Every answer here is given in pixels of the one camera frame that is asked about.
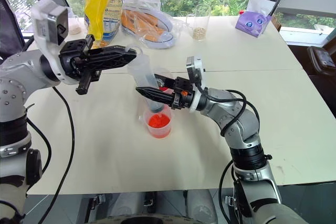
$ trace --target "purple tissue box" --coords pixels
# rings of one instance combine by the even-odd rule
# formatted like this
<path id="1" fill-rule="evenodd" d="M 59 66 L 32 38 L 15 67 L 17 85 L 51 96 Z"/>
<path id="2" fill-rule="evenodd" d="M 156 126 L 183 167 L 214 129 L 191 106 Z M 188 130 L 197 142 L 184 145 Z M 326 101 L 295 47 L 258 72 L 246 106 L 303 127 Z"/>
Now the purple tissue box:
<path id="1" fill-rule="evenodd" d="M 270 20 L 271 16 L 269 15 L 264 16 L 255 12 L 244 12 L 238 18 L 236 28 L 254 37 L 259 37 L 260 34 L 264 33 Z"/>

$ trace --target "plastic cup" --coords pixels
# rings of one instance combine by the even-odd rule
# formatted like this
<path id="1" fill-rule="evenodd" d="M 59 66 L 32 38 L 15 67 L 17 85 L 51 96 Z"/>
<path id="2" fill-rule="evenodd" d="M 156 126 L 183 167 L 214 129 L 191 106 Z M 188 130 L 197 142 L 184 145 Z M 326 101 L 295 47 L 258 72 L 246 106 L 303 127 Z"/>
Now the plastic cup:
<path id="1" fill-rule="evenodd" d="M 161 128 L 154 128 L 149 126 L 149 121 L 154 115 L 164 114 L 169 118 L 169 123 Z M 172 110 L 168 105 L 165 105 L 163 110 L 159 113 L 153 113 L 150 110 L 145 110 L 143 113 L 143 121 L 147 126 L 149 133 L 156 138 L 164 138 L 169 135 L 172 129 Z"/>
<path id="2" fill-rule="evenodd" d="M 142 53 L 142 50 L 137 45 L 128 45 L 125 49 L 127 52 L 130 48 L 138 48 L 139 52 L 136 53 L 136 58 L 127 64 L 127 70 L 133 76 L 137 87 L 153 87 L 158 89 L 156 78 L 151 68 L 149 57 Z M 163 108 L 163 104 L 154 102 L 151 99 L 145 98 L 148 107 L 153 112 L 159 112 Z"/>
<path id="3" fill-rule="evenodd" d="M 197 5 L 195 13 L 187 15 L 185 22 L 188 24 L 194 40 L 202 41 L 205 39 L 210 15 L 211 7 L 207 4 Z M 188 17 L 192 17 L 191 23 L 188 22 Z"/>

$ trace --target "red object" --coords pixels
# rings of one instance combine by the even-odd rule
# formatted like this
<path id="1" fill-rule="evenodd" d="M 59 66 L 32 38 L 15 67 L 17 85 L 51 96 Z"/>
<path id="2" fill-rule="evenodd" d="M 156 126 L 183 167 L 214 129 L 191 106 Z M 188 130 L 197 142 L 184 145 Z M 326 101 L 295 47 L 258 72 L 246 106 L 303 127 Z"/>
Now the red object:
<path id="1" fill-rule="evenodd" d="M 166 91 L 168 88 L 167 87 L 159 87 L 161 91 Z"/>
<path id="2" fill-rule="evenodd" d="M 155 114 L 148 122 L 148 125 L 153 128 L 162 128 L 169 124 L 170 119 L 165 114 Z"/>

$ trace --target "glass with seeds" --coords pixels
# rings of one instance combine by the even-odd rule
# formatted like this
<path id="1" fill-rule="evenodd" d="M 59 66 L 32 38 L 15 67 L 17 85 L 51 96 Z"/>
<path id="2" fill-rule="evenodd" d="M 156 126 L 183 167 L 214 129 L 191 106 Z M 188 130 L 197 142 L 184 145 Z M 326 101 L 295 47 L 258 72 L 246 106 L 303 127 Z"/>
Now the glass with seeds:
<path id="1" fill-rule="evenodd" d="M 194 40 L 204 40 L 208 28 L 211 7 L 207 4 L 199 4 L 195 8 L 194 14 L 188 14 L 186 23 L 190 28 L 191 36 Z"/>

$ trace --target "tissue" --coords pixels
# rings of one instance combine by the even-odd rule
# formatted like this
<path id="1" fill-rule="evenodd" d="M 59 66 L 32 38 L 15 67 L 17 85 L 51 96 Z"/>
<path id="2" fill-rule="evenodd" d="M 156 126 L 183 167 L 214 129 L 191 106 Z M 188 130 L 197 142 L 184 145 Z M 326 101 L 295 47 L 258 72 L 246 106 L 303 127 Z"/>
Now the tissue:
<path id="1" fill-rule="evenodd" d="M 275 2 L 269 0 L 249 0 L 246 12 L 238 18 L 236 28 L 259 37 L 264 33 L 271 16 Z"/>

